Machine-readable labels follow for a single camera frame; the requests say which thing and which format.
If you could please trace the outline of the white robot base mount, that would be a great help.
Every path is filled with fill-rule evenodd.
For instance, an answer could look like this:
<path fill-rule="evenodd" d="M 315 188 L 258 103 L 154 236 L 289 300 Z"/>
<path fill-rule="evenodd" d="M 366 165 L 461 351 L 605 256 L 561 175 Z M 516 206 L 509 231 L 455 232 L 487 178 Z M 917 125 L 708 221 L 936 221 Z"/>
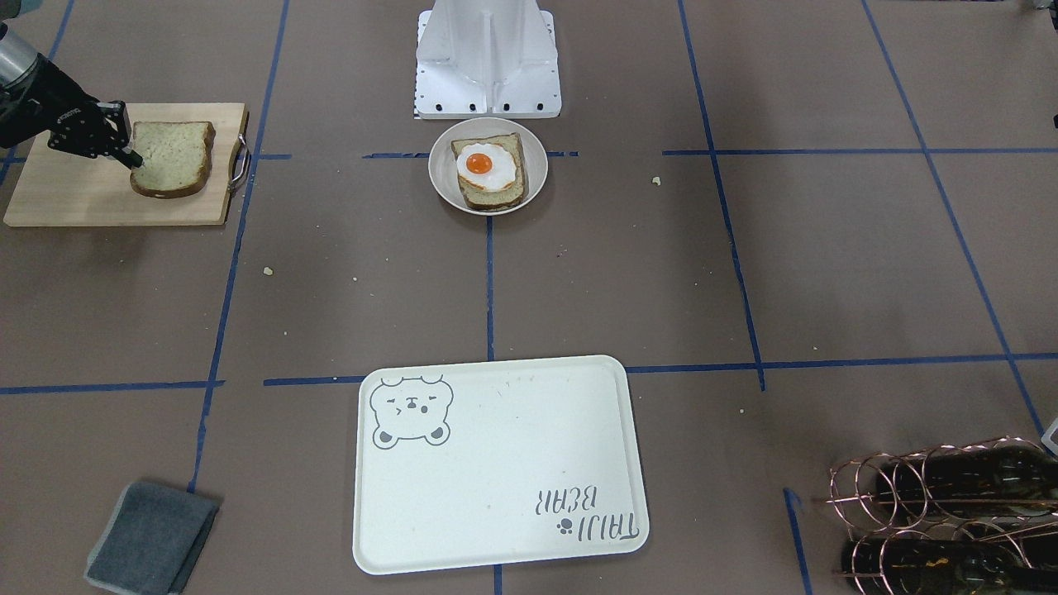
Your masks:
<path fill-rule="evenodd" d="M 436 1 L 417 21 L 415 118 L 558 118 L 555 19 L 536 1 Z"/>

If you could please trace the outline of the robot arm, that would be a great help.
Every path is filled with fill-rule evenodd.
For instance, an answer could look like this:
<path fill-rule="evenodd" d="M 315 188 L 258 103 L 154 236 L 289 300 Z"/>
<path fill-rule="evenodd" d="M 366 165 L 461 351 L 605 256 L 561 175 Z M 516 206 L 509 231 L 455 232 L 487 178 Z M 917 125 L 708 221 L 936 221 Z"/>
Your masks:
<path fill-rule="evenodd" d="M 49 133 L 51 150 L 88 159 L 116 159 L 128 169 L 143 165 L 130 146 L 130 121 L 122 101 L 87 93 L 56 64 L 2 26 L 1 144 L 5 150 Z"/>

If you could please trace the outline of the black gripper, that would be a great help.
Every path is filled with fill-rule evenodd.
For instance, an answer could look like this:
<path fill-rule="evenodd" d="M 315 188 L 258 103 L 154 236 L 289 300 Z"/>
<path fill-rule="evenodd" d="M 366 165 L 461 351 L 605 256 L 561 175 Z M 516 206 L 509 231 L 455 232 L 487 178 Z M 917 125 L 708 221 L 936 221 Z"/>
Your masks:
<path fill-rule="evenodd" d="M 78 84 L 59 79 L 48 83 L 45 98 L 51 150 L 90 159 L 111 157 L 128 169 L 143 165 L 143 157 L 130 147 L 131 125 L 125 102 L 102 102 Z"/>

